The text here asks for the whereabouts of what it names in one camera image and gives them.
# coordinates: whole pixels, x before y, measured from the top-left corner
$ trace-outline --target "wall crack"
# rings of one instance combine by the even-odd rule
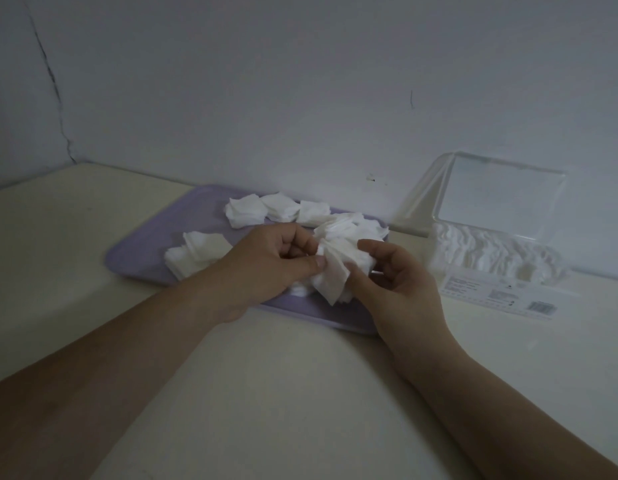
[[[35,36],[35,40],[37,41],[37,46],[40,48],[40,53],[42,54],[42,60],[44,61],[44,65],[46,65],[46,71],[51,79],[51,83],[53,85],[53,92],[55,93],[55,98],[58,102],[58,119],[60,122],[60,133],[64,137],[67,142],[67,155],[73,162],[73,164],[77,164],[77,160],[73,156],[73,140],[69,138],[64,130],[64,104],[62,103],[62,97],[60,96],[60,88],[58,87],[58,81],[55,78],[55,74],[53,73],[53,69],[49,65],[49,58],[46,55],[46,51],[44,46],[42,45],[42,40],[40,40],[40,34],[37,32],[37,27],[35,26],[35,21],[33,19],[33,15],[31,13],[31,8],[29,8],[26,0],[22,0],[24,3],[26,14],[29,18],[29,23],[31,23],[31,29],[33,30],[33,35]]]

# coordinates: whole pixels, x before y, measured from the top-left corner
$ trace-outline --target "purple tray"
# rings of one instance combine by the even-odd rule
[[[253,192],[222,185],[196,187],[112,247],[106,254],[105,264],[112,272],[128,278],[172,285],[177,279],[164,264],[165,251],[184,244],[182,233],[194,230],[221,233],[235,245],[251,227],[232,229],[224,215],[224,206],[229,197],[242,198],[250,193]],[[346,212],[338,209],[332,211]],[[377,333],[371,315],[356,299],[351,303],[329,306],[318,293],[305,298],[282,294],[260,306],[335,328],[366,334]]]

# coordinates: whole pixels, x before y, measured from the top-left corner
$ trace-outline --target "open lid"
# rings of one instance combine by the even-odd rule
[[[546,242],[567,181],[561,171],[456,152],[433,210],[434,221]]]

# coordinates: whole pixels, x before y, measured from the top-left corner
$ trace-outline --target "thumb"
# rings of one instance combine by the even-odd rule
[[[327,260],[324,256],[304,256],[286,259],[285,261],[290,283],[321,273],[324,267],[327,266]]]
[[[347,280],[347,288],[371,312],[377,306],[382,295],[386,293],[386,290],[372,282],[371,278],[355,264],[347,264],[345,266],[351,272]]]

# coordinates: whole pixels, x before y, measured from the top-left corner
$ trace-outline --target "tabletop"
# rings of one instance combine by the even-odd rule
[[[160,290],[106,250],[191,189],[80,164],[0,191],[0,379]],[[390,234],[419,253],[424,239]],[[618,282],[573,273],[569,320],[443,298],[470,355],[618,463]],[[471,478],[379,339],[252,309],[217,327],[94,479]]]

